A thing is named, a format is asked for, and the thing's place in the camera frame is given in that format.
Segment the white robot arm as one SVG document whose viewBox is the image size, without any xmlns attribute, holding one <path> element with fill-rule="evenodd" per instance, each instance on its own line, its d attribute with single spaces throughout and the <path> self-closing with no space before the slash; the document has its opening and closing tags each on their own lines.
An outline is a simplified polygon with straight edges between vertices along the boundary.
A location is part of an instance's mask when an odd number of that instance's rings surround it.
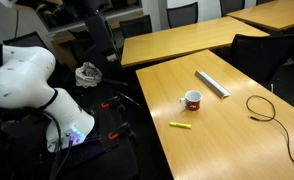
<svg viewBox="0 0 294 180">
<path fill-rule="evenodd" d="M 95 124 L 66 90 L 48 85 L 55 64 L 45 48 L 0 44 L 0 108 L 30 107 L 51 115 L 46 131 L 50 152 L 83 143 Z"/>
</svg>

